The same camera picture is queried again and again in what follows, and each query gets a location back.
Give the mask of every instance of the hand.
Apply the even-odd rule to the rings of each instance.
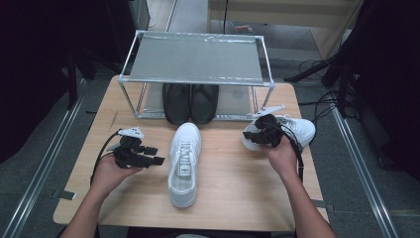
[[[297,158],[290,141],[282,136],[281,142],[275,148],[261,145],[262,151],[268,157],[272,168],[282,179],[297,176]]]
[[[125,178],[142,170],[136,167],[121,169],[115,162],[116,159],[112,155],[102,158],[93,177],[90,191],[107,197]]]

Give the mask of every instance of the black shoe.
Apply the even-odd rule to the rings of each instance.
[[[173,125],[181,125],[189,119],[190,85],[164,83],[161,88],[163,111],[166,120]]]
[[[196,124],[206,124],[216,115],[219,86],[194,84],[191,86],[191,119]]]

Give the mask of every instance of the white shoe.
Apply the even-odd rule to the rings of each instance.
[[[174,206],[187,207],[195,201],[200,152],[200,131],[192,123],[182,124],[173,136],[169,152],[171,164],[167,188]]]
[[[297,144],[300,151],[303,150],[315,136],[315,125],[306,119],[291,118],[289,115],[275,116],[277,122],[281,125],[281,129],[294,141],[297,139]],[[258,132],[259,129],[254,125],[257,120],[251,122],[251,124],[245,129],[249,132]],[[246,139],[242,136],[242,141],[245,147],[251,151],[260,151],[260,145],[253,143],[250,139]]]

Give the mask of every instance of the wire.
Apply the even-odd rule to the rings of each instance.
[[[116,135],[118,135],[118,131],[116,131],[114,134],[112,134],[112,135],[108,138],[108,140],[106,140],[105,144],[102,146],[102,149],[101,149],[101,151],[99,152],[98,157],[96,158],[95,166],[93,167],[93,173],[92,173],[92,176],[90,177],[90,184],[92,184],[92,182],[93,182],[93,177],[95,176],[95,173],[96,173],[96,168],[98,167],[99,162],[102,160],[102,158],[104,158],[104,157],[106,157],[106,156],[108,156],[108,155],[112,154],[112,153],[108,153],[108,154],[106,154],[106,155],[102,156],[102,153],[105,151],[105,148],[107,147],[107,145],[109,144],[109,142],[110,142],[110,141],[111,141],[111,140],[112,140],[112,139],[113,139]],[[100,234],[99,234],[99,223],[96,223],[95,237],[96,237],[96,238],[100,238],[100,237],[101,237],[101,236],[100,236]]]
[[[95,162],[95,166],[93,167],[93,173],[92,173],[92,176],[90,177],[90,183],[92,183],[93,182],[93,177],[94,177],[94,175],[95,175],[95,172],[96,172],[96,168],[98,167],[98,165],[99,165],[99,162],[101,161],[101,159],[102,158],[104,158],[105,156],[101,156],[102,155],[102,153],[105,151],[105,148],[106,148],[106,146],[109,144],[109,142],[115,137],[115,136],[117,136],[118,135],[118,131],[116,131],[114,134],[112,134],[109,138],[108,138],[108,140],[106,140],[106,142],[105,142],[105,144],[102,146],[102,149],[101,149],[101,151],[99,152],[99,154],[98,154],[98,157],[96,158],[96,162]]]
[[[317,62],[323,62],[323,60],[315,60],[315,59],[307,59],[307,60],[304,60],[304,61],[302,61],[300,64],[299,64],[299,66],[298,66],[298,68],[297,68],[297,70],[299,71],[299,73],[302,73],[302,70],[301,70],[301,68],[302,68],[302,66],[306,63],[306,62],[310,62],[310,61],[312,61],[312,67],[315,65],[315,63],[317,63]]]
[[[309,105],[316,105],[316,104],[321,104],[321,103],[332,103],[332,102],[337,102],[337,99],[324,99],[321,101],[316,101],[316,102],[299,102],[298,105],[299,106],[309,106]]]
[[[219,5],[219,0],[217,0],[216,1],[217,2],[217,15],[218,15],[218,25],[219,25],[219,29],[220,29],[220,32],[221,33],[223,33],[223,28],[222,28],[222,25],[220,24],[220,19],[221,19],[221,17],[220,17],[220,5]]]
[[[313,119],[312,122],[314,122],[314,124],[317,124],[318,119],[326,117],[328,114],[330,114],[330,112],[332,112],[335,108],[337,107],[337,105],[331,105],[327,108],[325,108],[324,110],[322,110],[318,115],[315,115],[315,118]]]
[[[154,20],[154,21],[153,21],[153,23],[151,25],[148,25],[148,28],[154,27],[157,24],[157,22],[158,22],[157,19],[154,18],[154,17],[151,17],[151,20]]]
[[[266,123],[266,122],[262,122],[262,124],[264,124],[266,126],[270,126],[270,127],[276,129],[279,132],[284,132],[280,127],[278,127],[276,125],[272,125],[272,124]],[[303,168],[304,168],[304,165],[303,165],[303,159],[302,159],[301,151],[300,151],[299,146],[298,146],[299,141],[297,141],[296,135],[292,132],[292,130],[290,128],[288,128],[286,126],[281,126],[281,127],[287,129],[290,132],[290,134],[294,137],[294,139],[292,139],[287,133],[285,133],[285,132],[282,133],[290,141],[290,145],[293,148],[294,154],[296,154],[296,159],[297,159],[297,163],[298,163],[298,167],[299,167],[298,175],[299,175],[300,180],[303,182]]]
[[[313,119],[313,123],[315,124],[315,129],[316,129],[316,125],[317,125],[317,120],[319,119],[319,118],[322,118],[322,117],[324,117],[324,116],[326,116],[326,115],[328,115],[328,113],[330,113],[336,106],[337,106],[337,102],[334,104],[334,106],[330,106],[330,107],[328,107],[327,109],[325,109],[325,110],[323,110],[319,115],[317,114],[318,113],[318,106],[319,106],[319,104],[321,103],[321,101],[323,100],[323,98],[324,97],[326,97],[327,95],[329,95],[329,94],[332,94],[332,93],[336,93],[336,92],[338,92],[338,91],[329,91],[329,92],[327,92],[327,93],[325,93],[324,95],[322,95],[321,96],[321,98],[319,98],[318,99],[318,101],[317,101],[317,103],[315,104],[315,111],[314,111],[314,119]]]
[[[225,17],[223,18],[223,34],[226,34],[226,16],[228,14],[228,4],[229,4],[229,0],[226,0]]]

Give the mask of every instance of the black cable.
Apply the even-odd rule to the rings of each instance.
[[[306,62],[310,62],[310,61],[312,61],[312,65],[311,65],[311,67],[314,67],[315,66],[315,63],[322,63],[322,62],[324,62],[324,60],[315,60],[315,59],[307,59],[307,60],[305,60],[305,61],[302,61],[300,64],[299,64],[299,66],[297,67],[297,70],[299,71],[299,73],[302,73],[302,70],[301,70],[301,68],[302,68],[302,66],[306,63]],[[324,75],[320,75],[319,73],[318,73],[318,71],[316,71],[315,72],[315,74],[316,75],[318,75],[319,77],[323,77]]]
[[[315,118],[313,119],[313,123],[316,124],[316,121],[318,119],[321,119],[325,116],[327,116],[328,114],[330,114],[330,112],[332,112],[335,108],[337,107],[337,105],[330,105],[329,107],[325,108],[324,110],[322,110],[319,114],[317,114],[315,116]]]
[[[321,103],[332,103],[332,102],[337,102],[337,99],[324,99],[321,101],[316,101],[316,102],[299,102],[298,105],[299,106],[310,106],[310,105],[316,105],[316,104],[321,104]]]
[[[297,164],[298,164],[298,175],[300,180],[303,182],[303,169],[304,169],[304,165],[303,165],[303,159],[302,159],[302,154],[301,151],[299,149],[299,146],[297,145],[299,142],[297,141],[297,137],[296,135],[292,132],[292,130],[286,126],[276,126],[276,125],[272,125],[270,123],[266,123],[266,122],[262,122],[262,124],[266,125],[266,126],[270,126],[276,130],[278,130],[279,132],[284,132],[280,127],[284,127],[286,128],[294,137],[294,140],[287,134],[284,132],[284,136],[290,141],[290,145],[293,148],[294,153],[296,154],[296,159],[297,159]]]
[[[223,19],[223,34],[226,34],[226,16],[228,14],[228,4],[229,4],[229,0],[226,0],[225,17]]]
[[[92,184],[92,182],[93,182],[93,177],[94,177],[94,175],[95,175],[95,173],[96,173],[96,168],[98,167],[99,162],[102,160],[102,158],[104,158],[104,157],[106,157],[106,156],[108,156],[108,155],[112,154],[112,153],[108,153],[108,154],[106,154],[106,155],[102,156],[102,153],[105,151],[105,148],[107,147],[107,145],[109,144],[109,142],[110,142],[110,141],[111,141],[111,140],[112,140],[115,136],[117,136],[117,135],[118,135],[118,131],[116,131],[114,134],[112,134],[112,135],[108,138],[108,140],[106,140],[105,144],[102,146],[102,149],[101,149],[101,151],[99,152],[98,157],[96,158],[95,166],[93,167],[93,173],[92,173],[92,176],[90,177],[90,184]],[[101,237],[101,236],[100,236],[100,234],[99,234],[99,224],[98,224],[98,223],[96,223],[95,238],[100,238],[100,237]]]
[[[316,121],[320,118],[319,117],[319,115],[318,115],[318,105],[321,103],[321,101],[323,100],[323,98],[324,97],[326,97],[327,95],[329,95],[329,94],[332,94],[332,93],[336,93],[336,92],[338,92],[338,91],[329,91],[329,92],[327,92],[327,93],[325,93],[324,95],[322,95],[319,99],[318,99],[318,101],[317,101],[317,103],[315,104],[315,111],[314,111],[314,119],[313,119],[313,123],[315,124],[315,128],[316,128]]]

